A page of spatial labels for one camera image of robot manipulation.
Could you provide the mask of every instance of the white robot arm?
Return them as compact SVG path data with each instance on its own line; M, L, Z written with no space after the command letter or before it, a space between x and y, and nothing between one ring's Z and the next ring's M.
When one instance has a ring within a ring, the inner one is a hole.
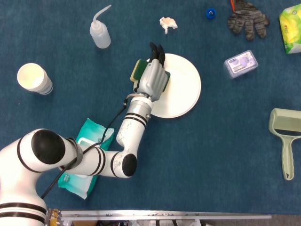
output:
M36 193L39 176L48 170L63 169L75 163L67 173L103 175L128 178L137 166L137 151L153 102L168 82L163 69L164 58L157 54L145 69L139 84L139 94L132 99L117 134L121 152L105 152L87 147L47 130L37 129L16 140L0 151L0 225L42 226L46 217L46 204Z

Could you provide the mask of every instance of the glove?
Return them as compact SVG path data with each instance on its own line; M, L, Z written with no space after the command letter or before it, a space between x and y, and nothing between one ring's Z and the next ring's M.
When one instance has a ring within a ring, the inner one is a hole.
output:
M245 25L246 39L249 41L254 39L254 27L261 38L267 35L265 26L269 25L269 20L258 8L243 0L237 0L235 8L236 11L228 20L230 30L239 34Z

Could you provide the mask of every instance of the black cable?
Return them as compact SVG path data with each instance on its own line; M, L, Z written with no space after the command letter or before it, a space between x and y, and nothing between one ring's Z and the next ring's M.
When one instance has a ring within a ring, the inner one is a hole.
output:
M117 115L114 117L114 119L108 124L108 126L105 128L104 132L103 132L103 137L101 139L100 142L98 143L95 143L93 145L91 145L90 147L88 147L84 152L83 154L87 153L88 151L90 151L93 147L97 146L97 145L101 145L104 141L104 138L105 138L105 134L106 132L108 131L108 128L111 126L111 124L116 120L116 118L127 108L127 99L124 100L123 102L123 106L122 108L118 111ZM53 186L58 182L59 178L61 177L61 175L66 171L66 170L69 170L72 168L73 164L76 162L76 159L73 159L70 163L68 163L65 167L61 167L62 170L61 172L56 176L56 178L52 181L52 183L50 184L50 186L45 190L45 192L43 193L43 195L41 196L42 199L45 198L45 196L50 192L50 190L53 188Z

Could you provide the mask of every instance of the blue carpet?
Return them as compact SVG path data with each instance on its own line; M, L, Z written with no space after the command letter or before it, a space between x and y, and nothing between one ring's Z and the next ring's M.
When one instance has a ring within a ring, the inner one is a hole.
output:
M229 0L0 0L0 148L36 128L76 137L87 117L106 125L131 92L130 74L137 59L149 57L152 41L195 65L198 103L183 117L150 120L132 178L100 177L87 200L56 186L48 207L301 214L301 143L293 144L295 178L287 182L281 141L268 130L273 108L301 110L301 55L285 54L278 21L297 3L252 2L271 24L266 39L248 42L227 28ZM99 50L89 27L108 4L99 19L112 43ZM208 7L217 11L212 21ZM166 36L162 16L179 28ZM258 69L230 80L224 61L248 49ZM54 83L50 95L18 85L16 73L27 62L46 70ZM42 175L38 194L57 173Z

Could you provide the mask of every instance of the white paper cup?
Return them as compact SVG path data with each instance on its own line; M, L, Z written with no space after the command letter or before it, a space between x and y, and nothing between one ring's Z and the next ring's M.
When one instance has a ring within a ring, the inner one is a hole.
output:
M43 95L51 93L53 89L52 81L38 64L23 65L18 71L17 80L24 89Z

